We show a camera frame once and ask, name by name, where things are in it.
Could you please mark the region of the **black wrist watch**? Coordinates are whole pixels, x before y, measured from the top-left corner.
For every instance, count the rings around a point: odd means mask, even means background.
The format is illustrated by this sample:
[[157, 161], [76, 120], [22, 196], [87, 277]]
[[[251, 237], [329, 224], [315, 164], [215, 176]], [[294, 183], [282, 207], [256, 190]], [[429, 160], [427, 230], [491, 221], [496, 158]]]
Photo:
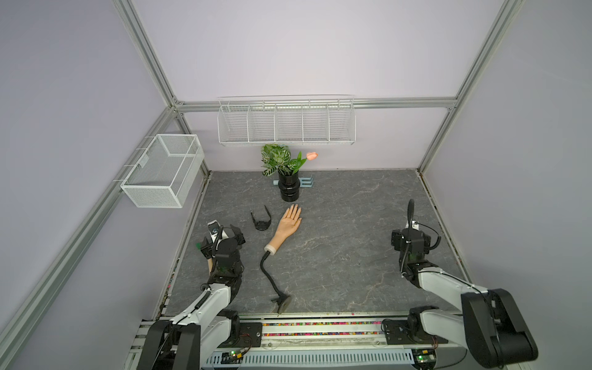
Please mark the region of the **black wrist watch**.
[[271, 212], [269, 211], [269, 209], [266, 205], [264, 206], [264, 209], [265, 209], [266, 214], [268, 216], [267, 220], [258, 220], [254, 216], [254, 212], [253, 211], [250, 212], [251, 220], [252, 220], [254, 227], [257, 231], [266, 231], [271, 226], [271, 222], [272, 222]]

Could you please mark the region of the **mannequin hand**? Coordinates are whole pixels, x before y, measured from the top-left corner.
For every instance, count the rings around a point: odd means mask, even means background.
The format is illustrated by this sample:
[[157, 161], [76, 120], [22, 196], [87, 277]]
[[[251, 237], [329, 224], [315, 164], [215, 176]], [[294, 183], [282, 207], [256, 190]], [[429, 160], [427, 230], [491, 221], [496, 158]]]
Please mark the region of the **mannequin hand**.
[[265, 252], [260, 261], [260, 270], [266, 279], [268, 279], [271, 287], [277, 294], [277, 297], [273, 299], [273, 302], [277, 304], [277, 313], [279, 315], [286, 311], [286, 308], [291, 302], [291, 296], [279, 289], [271, 274], [266, 270], [265, 262], [270, 256], [276, 255], [283, 243], [285, 243], [285, 241], [299, 229], [300, 224], [302, 223], [301, 212], [302, 209], [297, 204], [291, 205], [290, 208], [285, 211], [279, 221], [274, 237], [264, 247]]

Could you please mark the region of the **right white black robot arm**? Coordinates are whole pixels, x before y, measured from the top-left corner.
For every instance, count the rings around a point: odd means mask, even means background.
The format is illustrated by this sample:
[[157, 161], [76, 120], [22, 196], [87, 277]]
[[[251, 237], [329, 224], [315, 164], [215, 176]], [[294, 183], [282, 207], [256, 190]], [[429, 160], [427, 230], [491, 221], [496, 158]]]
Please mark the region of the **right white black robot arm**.
[[537, 344], [512, 294], [467, 282], [430, 262], [427, 255], [439, 243], [421, 231], [414, 212], [415, 202], [409, 200], [405, 228], [391, 236], [391, 245], [399, 252], [400, 274], [460, 313], [450, 314], [433, 305], [410, 309], [404, 328], [409, 339], [445, 339], [464, 347], [483, 368], [538, 359]]

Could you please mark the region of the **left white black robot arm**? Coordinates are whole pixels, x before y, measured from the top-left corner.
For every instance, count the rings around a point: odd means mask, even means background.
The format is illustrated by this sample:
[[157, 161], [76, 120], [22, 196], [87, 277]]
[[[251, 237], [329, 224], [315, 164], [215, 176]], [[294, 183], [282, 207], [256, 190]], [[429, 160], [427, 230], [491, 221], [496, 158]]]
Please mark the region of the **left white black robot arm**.
[[240, 228], [216, 220], [208, 231], [200, 250], [212, 267], [202, 293], [180, 314], [151, 325], [138, 369], [200, 369], [219, 345], [238, 337], [240, 319], [227, 307], [241, 286], [245, 237]]

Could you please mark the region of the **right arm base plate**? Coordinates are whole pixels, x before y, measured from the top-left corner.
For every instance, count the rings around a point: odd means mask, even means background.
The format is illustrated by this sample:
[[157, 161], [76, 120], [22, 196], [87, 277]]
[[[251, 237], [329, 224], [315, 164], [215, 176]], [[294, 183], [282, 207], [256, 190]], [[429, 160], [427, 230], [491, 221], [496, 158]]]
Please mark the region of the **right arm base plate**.
[[431, 345], [436, 348], [449, 343], [444, 338], [428, 334], [420, 324], [409, 327], [407, 320], [384, 319], [381, 331], [388, 345]]

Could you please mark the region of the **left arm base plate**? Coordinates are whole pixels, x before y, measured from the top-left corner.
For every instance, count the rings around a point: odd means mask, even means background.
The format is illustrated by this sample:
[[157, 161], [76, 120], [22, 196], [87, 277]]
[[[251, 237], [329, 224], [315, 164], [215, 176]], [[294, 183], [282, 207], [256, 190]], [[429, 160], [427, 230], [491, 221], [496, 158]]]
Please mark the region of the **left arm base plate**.
[[233, 328], [230, 337], [219, 348], [259, 348], [263, 338], [263, 325], [259, 322], [240, 323]]

